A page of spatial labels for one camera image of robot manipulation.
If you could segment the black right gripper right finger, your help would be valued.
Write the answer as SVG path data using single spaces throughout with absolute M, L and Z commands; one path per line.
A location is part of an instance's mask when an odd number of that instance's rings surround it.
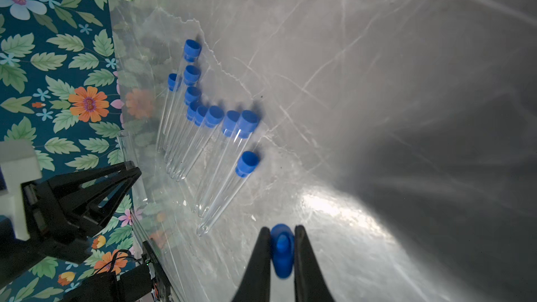
M 335 302 L 303 225 L 295 226 L 295 301 Z

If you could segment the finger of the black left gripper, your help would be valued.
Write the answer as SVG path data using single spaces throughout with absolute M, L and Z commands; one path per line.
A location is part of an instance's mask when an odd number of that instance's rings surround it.
M 141 175 L 127 162 L 23 184 L 30 236 L 86 239 L 98 234 Z

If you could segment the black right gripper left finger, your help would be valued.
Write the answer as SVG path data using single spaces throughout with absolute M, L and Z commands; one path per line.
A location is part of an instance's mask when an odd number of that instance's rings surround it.
M 263 227 L 257 237 L 233 302 L 269 302 L 271 287 L 271 234 Z

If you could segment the blue stopper removed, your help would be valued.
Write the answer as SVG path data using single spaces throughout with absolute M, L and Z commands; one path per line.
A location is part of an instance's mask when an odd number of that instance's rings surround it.
M 280 279 L 287 279 L 293 271 L 295 260 L 295 236 L 284 224 L 274 226 L 271 236 L 271 260 L 275 274 Z
M 187 39 L 183 46 L 183 59 L 188 63 L 195 63 L 201 53 L 201 45 L 193 39 Z

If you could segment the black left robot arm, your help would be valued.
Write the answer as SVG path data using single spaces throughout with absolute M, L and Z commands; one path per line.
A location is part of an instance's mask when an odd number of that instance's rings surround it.
M 1 286 L 46 257 L 81 264 L 90 238 L 110 222 L 141 177 L 133 163 L 55 176 L 41 183 L 1 176 Z M 148 242 L 142 254 L 118 250 L 64 301 L 172 301 L 171 283 Z

